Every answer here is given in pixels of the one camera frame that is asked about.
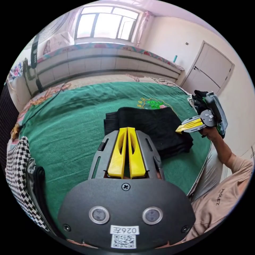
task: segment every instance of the person's arm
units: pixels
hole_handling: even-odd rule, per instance
[[[215,127],[204,128],[202,129],[201,134],[206,135],[207,138],[212,141],[220,162],[232,170],[236,155],[232,153],[231,149],[224,142],[217,129]]]

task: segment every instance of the qr code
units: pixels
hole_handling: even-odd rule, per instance
[[[112,248],[136,249],[136,235],[112,235]]]

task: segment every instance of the label sticker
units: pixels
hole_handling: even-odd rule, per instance
[[[111,248],[136,249],[136,235],[112,235]]]
[[[115,226],[111,225],[112,235],[139,235],[139,226]]]

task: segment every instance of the person's hand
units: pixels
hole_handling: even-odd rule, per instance
[[[199,131],[200,134],[205,135],[209,140],[214,140],[219,136],[216,127],[205,127]]]

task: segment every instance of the fan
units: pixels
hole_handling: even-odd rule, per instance
[[[40,37],[38,40],[38,44],[42,43],[43,41],[47,40],[49,37],[51,37],[54,33],[56,33],[61,27],[62,25],[66,22],[67,18],[68,18],[69,13],[65,13],[62,16],[56,18],[55,20],[53,20],[50,24],[48,24],[43,30],[42,32],[40,32]],[[30,49],[32,47],[33,41],[35,39],[36,36],[34,36],[31,41],[26,45],[26,47],[24,48],[24,50],[26,49]]]

